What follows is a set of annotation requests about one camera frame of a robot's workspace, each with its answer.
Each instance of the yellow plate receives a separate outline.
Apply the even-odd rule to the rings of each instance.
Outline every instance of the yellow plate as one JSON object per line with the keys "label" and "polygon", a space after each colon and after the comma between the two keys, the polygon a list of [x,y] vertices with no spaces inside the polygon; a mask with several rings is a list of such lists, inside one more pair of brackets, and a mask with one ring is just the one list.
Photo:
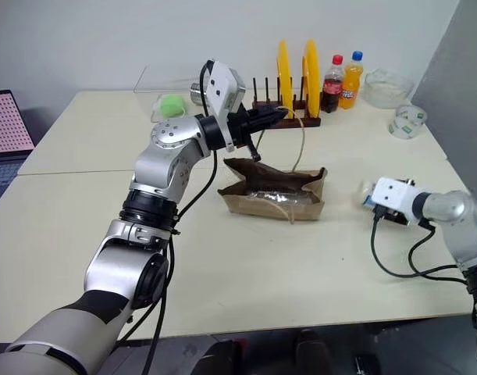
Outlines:
{"label": "yellow plate", "polygon": [[288,65],[287,43],[281,41],[278,47],[278,57],[276,58],[276,68],[279,77],[279,93],[282,95],[282,104],[294,110],[294,96],[292,94],[292,83],[290,82],[290,67]]}
{"label": "yellow plate", "polygon": [[302,76],[304,77],[304,92],[308,95],[308,111],[310,117],[319,115],[320,78],[318,53],[312,39],[308,40],[302,58]]}

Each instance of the blue bottle cap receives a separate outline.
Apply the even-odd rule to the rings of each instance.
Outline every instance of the blue bottle cap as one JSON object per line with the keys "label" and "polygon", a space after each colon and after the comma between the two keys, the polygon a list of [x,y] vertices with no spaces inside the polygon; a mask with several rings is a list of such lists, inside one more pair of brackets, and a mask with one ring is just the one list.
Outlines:
{"label": "blue bottle cap", "polygon": [[361,61],[362,58],[363,58],[363,52],[361,52],[361,51],[354,51],[353,52],[353,60],[354,61]]}

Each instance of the brown paper bag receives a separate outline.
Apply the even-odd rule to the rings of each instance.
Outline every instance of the brown paper bag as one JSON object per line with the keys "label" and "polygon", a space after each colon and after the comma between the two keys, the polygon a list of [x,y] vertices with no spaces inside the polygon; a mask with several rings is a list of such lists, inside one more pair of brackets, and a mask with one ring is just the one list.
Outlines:
{"label": "brown paper bag", "polygon": [[282,172],[250,159],[224,159],[239,182],[218,190],[232,213],[289,220],[317,220],[325,202],[327,171]]}

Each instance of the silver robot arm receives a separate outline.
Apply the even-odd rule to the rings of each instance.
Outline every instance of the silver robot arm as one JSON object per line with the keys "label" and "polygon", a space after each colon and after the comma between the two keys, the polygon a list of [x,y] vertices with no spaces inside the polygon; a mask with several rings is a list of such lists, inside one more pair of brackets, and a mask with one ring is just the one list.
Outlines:
{"label": "silver robot arm", "polygon": [[477,329],[477,201],[463,191],[431,193],[402,181],[381,178],[374,187],[375,204],[403,213],[409,223],[433,221],[474,298],[472,322]]}
{"label": "silver robot arm", "polygon": [[207,97],[215,116],[171,119],[153,127],[119,218],[87,268],[84,294],[10,344],[0,355],[0,375],[97,373],[132,312],[162,295],[168,269],[163,252],[176,233],[177,204],[192,167],[211,151],[241,145],[257,159],[251,134],[271,127],[287,111],[269,105],[245,110],[236,72],[220,62],[207,66],[213,66]]}

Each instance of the white wall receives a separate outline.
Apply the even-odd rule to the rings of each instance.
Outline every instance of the white wall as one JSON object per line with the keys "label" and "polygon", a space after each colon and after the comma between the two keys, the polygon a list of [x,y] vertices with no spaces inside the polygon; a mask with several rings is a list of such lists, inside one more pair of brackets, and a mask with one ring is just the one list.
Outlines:
{"label": "white wall", "polygon": [[197,75],[210,57],[247,82],[276,72],[280,38],[294,79],[308,38],[322,68],[364,52],[367,68],[418,83],[458,0],[0,0],[0,89],[46,123],[87,88],[132,88],[147,64],[161,76]]}

